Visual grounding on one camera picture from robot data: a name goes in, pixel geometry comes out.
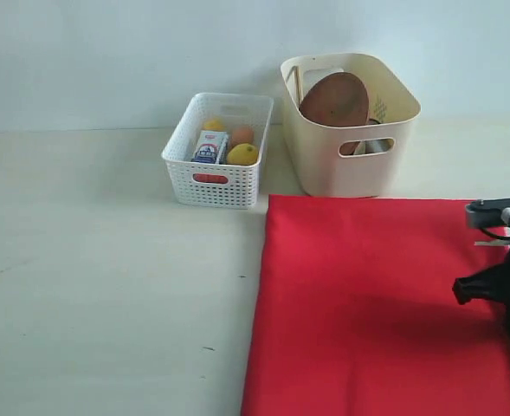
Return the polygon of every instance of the white wall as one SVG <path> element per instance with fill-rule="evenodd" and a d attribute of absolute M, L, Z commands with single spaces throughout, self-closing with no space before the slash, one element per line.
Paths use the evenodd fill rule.
<path fill-rule="evenodd" d="M 294 55 L 381 57 L 427 116 L 510 113 L 510 0 L 0 0 L 0 130 L 155 127 L 279 96 Z"/>

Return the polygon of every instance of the storage bin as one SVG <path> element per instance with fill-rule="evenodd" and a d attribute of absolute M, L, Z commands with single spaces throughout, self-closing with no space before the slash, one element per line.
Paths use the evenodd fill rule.
<path fill-rule="evenodd" d="M 370 98 L 370 118 L 381 124 L 326 127 L 307 120 L 299 111 L 296 70 L 336 68 L 355 74 Z M 330 197 L 370 197 L 382 194 L 390 183 L 420 114 L 420 104 L 400 80 L 378 59 L 363 54 L 299 56 L 281 65 L 284 86 L 284 136 L 294 169 L 306 193 Z M 381 153 L 343 156 L 342 144 L 380 140 Z"/>
<path fill-rule="evenodd" d="M 189 205 L 249 208 L 256 204 L 262 168 L 266 159 L 268 126 L 274 100 L 270 97 L 240 94 L 202 93 L 195 95 L 174 130 L 161 156 L 170 174 L 178 202 Z M 217 117 L 228 133 L 235 127 L 250 126 L 259 148 L 258 160 L 251 166 L 215 165 L 191 162 L 203 123 Z M 219 182 L 194 179 L 218 175 Z"/>

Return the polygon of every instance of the red fabric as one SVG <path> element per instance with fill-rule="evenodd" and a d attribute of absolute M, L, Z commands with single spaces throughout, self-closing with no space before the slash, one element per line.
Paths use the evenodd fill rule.
<path fill-rule="evenodd" d="M 464 205 L 271 197 L 243 416 L 510 416 L 500 311 L 451 291 L 503 258 Z"/>

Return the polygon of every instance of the brown oval object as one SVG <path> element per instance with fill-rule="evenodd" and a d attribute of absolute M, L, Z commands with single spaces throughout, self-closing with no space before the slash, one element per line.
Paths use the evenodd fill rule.
<path fill-rule="evenodd" d="M 255 140 L 255 132 L 249 126 L 241 126 L 238 128 L 234 128 L 231 132 L 231 139 L 229 141 L 229 150 L 233 149 L 237 145 L 242 145 L 243 143 L 247 143 L 249 145 L 253 144 Z"/>
<path fill-rule="evenodd" d="M 322 78 L 308 91 L 299 106 L 303 116 L 322 126 L 355 127 L 368 122 L 368 91 L 354 74 L 338 72 Z M 345 143 L 342 155 L 352 154 L 358 142 Z"/>

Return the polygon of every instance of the table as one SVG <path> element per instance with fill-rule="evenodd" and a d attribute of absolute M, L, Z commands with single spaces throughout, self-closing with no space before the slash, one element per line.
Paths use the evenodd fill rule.
<path fill-rule="evenodd" d="M 0 133 L 0 415 L 237 415 L 273 127 L 249 211 L 175 202 L 171 129 Z M 424 120 L 388 197 L 510 197 L 510 118 Z"/>

